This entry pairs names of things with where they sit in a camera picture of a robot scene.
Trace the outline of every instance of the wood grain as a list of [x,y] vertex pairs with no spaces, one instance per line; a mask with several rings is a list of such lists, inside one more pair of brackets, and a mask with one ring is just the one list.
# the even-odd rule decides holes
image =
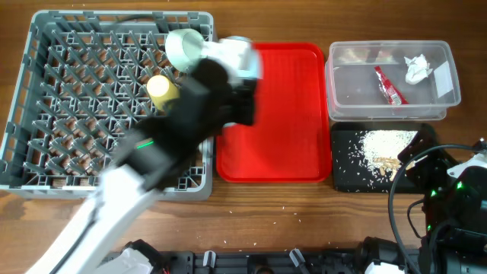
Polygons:
[[[309,41],[328,56],[346,40],[444,40],[457,65],[462,103],[431,123],[442,142],[473,143],[487,133],[487,17],[484,1],[143,1],[17,0],[0,3],[0,128],[5,127],[27,30],[40,9],[196,10],[215,18],[220,37]],[[466,160],[464,153],[453,155]],[[406,208],[420,196],[398,195],[403,240],[417,246]],[[48,248],[81,201],[31,200],[0,193],[0,273],[25,272]],[[424,215],[412,213],[420,233]],[[159,250],[284,250],[354,247],[366,236],[393,239],[387,196],[337,193],[333,179],[313,184],[245,185],[214,178],[207,202],[158,202],[119,239],[144,239]]]

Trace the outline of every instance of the white tissue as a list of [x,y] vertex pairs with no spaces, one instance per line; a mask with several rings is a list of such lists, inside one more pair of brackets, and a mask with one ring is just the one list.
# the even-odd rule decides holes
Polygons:
[[406,73],[406,83],[418,84],[422,79],[427,78],[433,71],[429,68],[429,63],[426,62],[424,55],[420,55],[413,59],[404,57],[406,65],[408,65],[408,73]]

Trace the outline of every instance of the plastic dish rack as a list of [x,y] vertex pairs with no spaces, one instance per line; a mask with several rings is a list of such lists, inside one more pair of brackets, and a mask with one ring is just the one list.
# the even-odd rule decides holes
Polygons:
[[[37,12],[2,141],[0,190],[44,199],[94,191],[119,138],[156,115],[148,79],[183,77],[164,52],[169,31],[180,28],[216,40],[206,12]],[[162,200],[209,197],[212,146],[212,139],[200,145],[192,166]]]

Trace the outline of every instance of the black cable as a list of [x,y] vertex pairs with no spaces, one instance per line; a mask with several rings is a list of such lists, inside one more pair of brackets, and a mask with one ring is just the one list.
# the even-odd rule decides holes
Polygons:
[[79,244],[84,240],[84,237],[86,234],[89,232],[91,227],[93,227],[94,224],[97,223],[97,215],[98,215],[98,210],[101,207],[101,202],[99,202],[99,198],[101,197],[101,191],[97,191],[95,194],[95,199],[97,199],[97,202],[95,202],[94,209],[90,213],[90,219],[86,226],[83,228],[83,231],[79,235],[78,239],[73,243],[73,245],[69,248],[68,252],[64,254],[64,256],[61,258],[61,260],[54,266],[53,270],[49,274],[56,274],[61,267],[66,263],[66,261],[69,259],[69,257],[75,252],[76,248],[79,246]]
[[115,21],[112,24],[120,24],[123,22],[138,20],[138,19],[152,19],[153,21],[155,21],[154,16],[152,16],[151,14],[134,14],[134,15],[125,16],[124,18],[119,19],[118,21]]
[[411,204],[411,205],[409,205],[409,207],[408,207],[408,221],[409,221],[409,225],[411,225],[412,231],[414,232],[414,235],[416,235],[416,237],[417,237],[418,239],[421,239],[421,236],[419,236],[418,231],[416,230],[416,228],[415,228],[415,227],[414,227],[414,225],[412,224],[410,214],[411,214],[411,209],[412,209],[413,207],[415,207],[415,206],[417,206],[417,205],[419,205],[419,204],[423,203],[424,201],[425,201],[424,199],[420,199],[419,201],[416,201],[416,202],[412,203],[412,204]]
[[406,167],[408,167],[413,161],[416,161],[417,159],[420,159],[424,156],[426,156],[428,153],[438,150],[438,149],[443,149],[443,148],[456,148],[456,149],[464,149],[468,151],[475,151],[476,150],[468,145],[455,145],[455,144],[450,144],[450,145],[437,145],[432,148],[428,148],[427,150],[417,154],[416,156],[412,157],[407,161],[405,164],[402,165],[402,167],[397,171],[396,176],[394,177],[394,181],[392,186],[390,187],[390,192],[389,192],[389,206],[388,206],[388,211],[389,211],[389,221],[390,221],[390,227],[393,230],[394,237],[396,238],[397,246],[401,250],[401,253],[403,253],[404,258],[406,259],[406,262],[409,264],[409,268],[412,269],[412,271],[415,274],[421,274],[421,271],[419,271],[419,268],[414,264],[412,261],[411,257],[407,253],[406,247],[404,246],[403,241],[401,240],[401,237],[399,235],[399,232],[397,230],[397,225],[396,225],[396,219],[394,218],[394,209],[393,209],[393,199],[394,199],[394,193],[396,192],[396,187],[397,183],[399,182],[399,178],[403,175],[404,171],[406,170]]
[[434,258],[434,250],[436,249],[436,240],[438,239],[438,235],[440,234],[440,231],[448,225],[458,225],[458,223],[457,221],[449,218],[448,220],[442,221],[439,225],[437,225],[437,227],[431,233],[431,239],[429,241],[429,252],[432,259]]

